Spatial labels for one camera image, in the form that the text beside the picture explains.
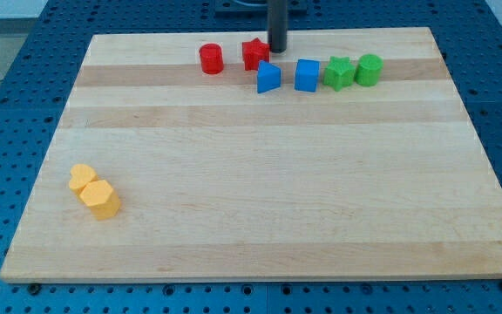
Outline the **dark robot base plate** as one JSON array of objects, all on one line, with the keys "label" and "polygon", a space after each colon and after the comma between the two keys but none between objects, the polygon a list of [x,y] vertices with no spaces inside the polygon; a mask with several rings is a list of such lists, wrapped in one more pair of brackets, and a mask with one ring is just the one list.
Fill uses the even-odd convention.
[{"label": "dark robot base plate", "polygon": [[[213,0],[214,14],[219,16],[231,16],[235,14],[266,14],[268,4],[266,1],[252,0]],[[308,3],[303,0],[288,0],[287,10],[289,14],[305,14]]]}]

